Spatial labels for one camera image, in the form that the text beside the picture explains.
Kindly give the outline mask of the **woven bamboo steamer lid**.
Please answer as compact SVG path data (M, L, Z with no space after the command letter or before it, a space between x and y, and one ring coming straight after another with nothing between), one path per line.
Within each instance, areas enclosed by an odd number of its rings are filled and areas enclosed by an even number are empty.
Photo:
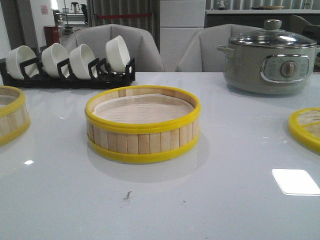
M288 118L290 134L309 150L320 153L320 108L303 108Z

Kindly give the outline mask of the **bamboo steamer basket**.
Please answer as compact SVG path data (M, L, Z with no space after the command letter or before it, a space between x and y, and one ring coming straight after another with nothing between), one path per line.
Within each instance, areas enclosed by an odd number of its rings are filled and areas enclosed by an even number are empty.
M3 146L22 135L31 119L26 106L26 96L13 86L0 86L0 145Z
M98 104L128 96L161 94L191 104L189 114L159 123L130 124L102 119L93 114ZM137 85L104 91L85 106L87 136L100 155L125 163L149 164L176 158L191 150L200 135L201 104L192 93L169 86Z

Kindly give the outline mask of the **white steamer liner cloth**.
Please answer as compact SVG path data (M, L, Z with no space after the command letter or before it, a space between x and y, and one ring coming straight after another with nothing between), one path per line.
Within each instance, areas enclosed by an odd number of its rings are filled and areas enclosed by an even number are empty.
M101 119L123 124L155 124L186 116L194 107L185 100L160 93L106 100L93 109Z

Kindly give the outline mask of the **left grey chair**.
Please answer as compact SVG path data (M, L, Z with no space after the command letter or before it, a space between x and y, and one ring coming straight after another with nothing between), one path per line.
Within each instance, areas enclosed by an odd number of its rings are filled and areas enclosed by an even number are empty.
M62 45L70 53L73 49L86 44L95 57L106 57L106 43L122 36L129 55L135 59L137 72L164 72L165 66L152 35L140 28L119 24L106 24L80 29L71 34Z

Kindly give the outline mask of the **grey chair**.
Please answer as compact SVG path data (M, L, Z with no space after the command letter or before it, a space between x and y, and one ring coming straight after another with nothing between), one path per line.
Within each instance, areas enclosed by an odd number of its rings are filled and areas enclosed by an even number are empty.
M175 71L191 73L223 72L225 54L218 51L217 47L227 45L230 37L258 29L254 26L223 24L197 31L188 42Z
M129 55L135 59L137 72L164 72L165 66L152 35L140 28L119 24L106 24L80 29L71 34L62 45L70 53L73 49L86 44L95 57L106 57L106 43L122 36Z

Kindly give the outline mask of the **black dish rack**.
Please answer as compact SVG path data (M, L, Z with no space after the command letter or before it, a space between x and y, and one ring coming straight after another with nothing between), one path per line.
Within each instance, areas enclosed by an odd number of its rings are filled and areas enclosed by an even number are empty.
M125 66L124 73L111 71L107 59L95 58L89 64L89 79L79 79L73 73L67 58L57 64L59 78L49 76L43 69L38 57L20 64L23 79L15 79L7 71L6 60L0 60L0 72L3 84L17 88L56 88L56 89L114 89L128 87L136 78L135 59Z

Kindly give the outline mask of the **right grey chair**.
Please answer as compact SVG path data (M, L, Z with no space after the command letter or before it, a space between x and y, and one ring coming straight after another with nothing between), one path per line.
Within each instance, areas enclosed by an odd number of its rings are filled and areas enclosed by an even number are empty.
M197 31L188 42L175 71L191 73L223 72L225 54L218 51L217 47L227 45L230 37L258 29L254 26L223 24Z

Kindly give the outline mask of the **white bowl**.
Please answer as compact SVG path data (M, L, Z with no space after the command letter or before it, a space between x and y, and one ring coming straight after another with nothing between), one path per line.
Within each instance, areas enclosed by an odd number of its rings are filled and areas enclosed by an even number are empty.
M69 53L60 43L49 46L41 55L44 70L53 78L60 78L57 64L68 58Z
M81 44L69 54L69 62L74 75L81 80L91 78L88 64L96 57L87 44Z
M5 59L6 69L10 76L17 80L23 80L24 76L20 68L20 63L31 60L35 57L36 54L34 51L26 45L21 45L11 50Z
M105 52L111 70L116 73L124 73L131 58L123 37L118 35L108 41L105 45Z

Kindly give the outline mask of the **white cabinet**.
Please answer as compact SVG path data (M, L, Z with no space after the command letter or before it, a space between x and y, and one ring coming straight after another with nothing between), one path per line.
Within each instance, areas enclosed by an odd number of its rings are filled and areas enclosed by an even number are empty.
M159 51L167 72L174 72L192 35L205 25L205 0L159 2Z

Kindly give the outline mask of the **grey electric cooking pot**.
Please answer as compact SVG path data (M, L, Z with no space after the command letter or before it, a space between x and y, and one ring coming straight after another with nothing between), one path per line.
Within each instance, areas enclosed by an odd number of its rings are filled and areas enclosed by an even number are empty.
M318 47L272 48L220 45L224 79L233 87L267 95L297 94L311 82Z

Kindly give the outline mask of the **red bin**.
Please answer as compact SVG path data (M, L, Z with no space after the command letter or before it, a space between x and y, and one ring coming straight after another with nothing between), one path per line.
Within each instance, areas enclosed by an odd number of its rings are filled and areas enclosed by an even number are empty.
M57 26L44 26L43 30L47 47L50 47L54 43L60 43L59 28Z

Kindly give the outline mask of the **glass pot lid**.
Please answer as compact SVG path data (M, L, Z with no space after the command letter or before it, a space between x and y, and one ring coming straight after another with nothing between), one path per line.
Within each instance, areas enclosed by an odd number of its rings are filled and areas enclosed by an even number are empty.
M312 48L317 42L298 33L281 29L282 21L267 19L264 28L229 38L230 44L271 48Z

